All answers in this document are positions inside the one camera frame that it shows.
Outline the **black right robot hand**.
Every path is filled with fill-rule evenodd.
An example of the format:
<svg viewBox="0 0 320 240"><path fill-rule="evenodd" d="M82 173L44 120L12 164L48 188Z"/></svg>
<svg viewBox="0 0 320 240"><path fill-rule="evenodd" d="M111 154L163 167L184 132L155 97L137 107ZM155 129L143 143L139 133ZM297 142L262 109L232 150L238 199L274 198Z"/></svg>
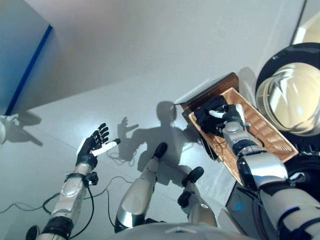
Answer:
<svg viewBox="0 0 320 240"><path fill-rule="evenodd" d="M244 109L241 104L223 104L216 109L208 111L209 115L219 119L224 125L230 122L237 122L242 127L245 124Z"/></svg>

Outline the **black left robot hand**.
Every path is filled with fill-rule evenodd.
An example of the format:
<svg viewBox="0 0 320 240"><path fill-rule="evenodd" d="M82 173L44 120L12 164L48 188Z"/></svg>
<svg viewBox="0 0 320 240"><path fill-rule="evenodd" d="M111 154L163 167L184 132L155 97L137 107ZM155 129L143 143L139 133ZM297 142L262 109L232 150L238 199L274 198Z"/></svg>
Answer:
<svg viewBox="0 0 320 240"><path fill-rule="evenodd" d="M109 140L109 128L102 123L89 137L84 138L76 151L76 166L85 164L91 171L98 164L98 156L106 153L121 143L119 138Z"/></svg>

